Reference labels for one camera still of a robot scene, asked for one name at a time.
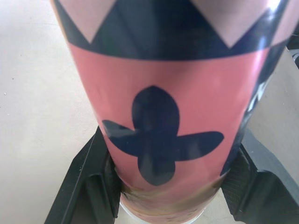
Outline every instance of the beige floor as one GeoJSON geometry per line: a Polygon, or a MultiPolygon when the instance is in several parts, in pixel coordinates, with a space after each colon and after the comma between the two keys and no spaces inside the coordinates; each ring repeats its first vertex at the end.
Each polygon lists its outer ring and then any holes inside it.
{"type": "MultiPolygon", "coordinates": [[[[298,85],[286,53],[250,127],[299,182],[298,85]],[[291,152],[296,156],[287,156],[291,152]]],[[[96,126],[49,1],[1,1],[1,224],[45,221],[70,162],[96,126]]],[[[125,223],[137,222],[120,210],[116,224],[125,223]]],[[[196,223],[236,222],[220,193],[196,223]]]]}

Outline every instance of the pink cylinder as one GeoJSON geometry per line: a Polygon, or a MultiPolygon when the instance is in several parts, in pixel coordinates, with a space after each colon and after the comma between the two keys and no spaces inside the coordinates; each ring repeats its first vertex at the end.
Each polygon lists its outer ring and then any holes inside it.
{"type": "Polygon", "coordinates": [[[296,0],[53,0],[123,181],[149,223],[212,200],[298,21],[296,0]]]}

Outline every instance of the navy blue quatrefoil shape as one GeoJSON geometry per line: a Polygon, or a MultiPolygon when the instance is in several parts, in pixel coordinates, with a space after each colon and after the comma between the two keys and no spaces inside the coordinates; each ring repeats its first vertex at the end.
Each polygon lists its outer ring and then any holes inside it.
{"type": "Polygon", "coordinates": [[[177,136],[179,110],[164,90],[151,86],[140,91],[132,105],[134,130],[103,120],[111,142],[121,151],[138,158],[142,177],[158,186],[170,181],[176,161],[200,158],[222,142],[220,132],[177,136]]]}

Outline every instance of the pink triangle pattern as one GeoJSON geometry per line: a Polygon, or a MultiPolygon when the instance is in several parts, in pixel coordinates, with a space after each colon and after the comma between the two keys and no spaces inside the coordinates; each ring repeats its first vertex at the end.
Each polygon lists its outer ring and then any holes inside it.
{"type": "Polygon", "coordinates": [[[289,0],[285,12],[281,18],[277,31],[274,35],[272,45],[285,41],[294,31],[299,20],[299,1],[289,0]]]}
{"type": "Polygon", "coordinates": [[[116,0],[59,0],[85,39],[91,43],[116,0]]]}
{"type": "Polygon", "coordinates": [[[269,0],[190,0],[227,47],[233,47],[268,8],[269,0]]]}

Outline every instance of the container bottom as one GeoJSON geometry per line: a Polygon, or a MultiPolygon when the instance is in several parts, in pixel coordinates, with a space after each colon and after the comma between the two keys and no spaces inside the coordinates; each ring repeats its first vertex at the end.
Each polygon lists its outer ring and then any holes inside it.
{"type": "MultiPolygon", "coordinates": [[[[146,222],[146,221],[144,221],[144,220],[138,218],[136,215],[134,215],[132,212],[130,212],[130,210],[129,210],[129,209],[128,209],[122,202],[121,202],[120,204],[121,204],[122,208],[125,210],[125,212],[126,212],[129,216],[131,216],[133,219],[135,219],[136,221],[138,221],[140,224],[151,224],[151,223],[148,223],[148,222],[146,222]]],[[[203,209],[203,211],[202,211],[198,216],[196,216],[195,218],[193,218],[193,219],[191,219],[191,220],[189,220],[189,221],[187,221],[187,222],[184,222],[184,223],[182,223],[182,224],[192,224],[193,222],[195,222],[196,219],[198,219],[198,218],[201,216],[201,214],[202,214],[204,211],[205,211],[205,209],[203,209]]]]}

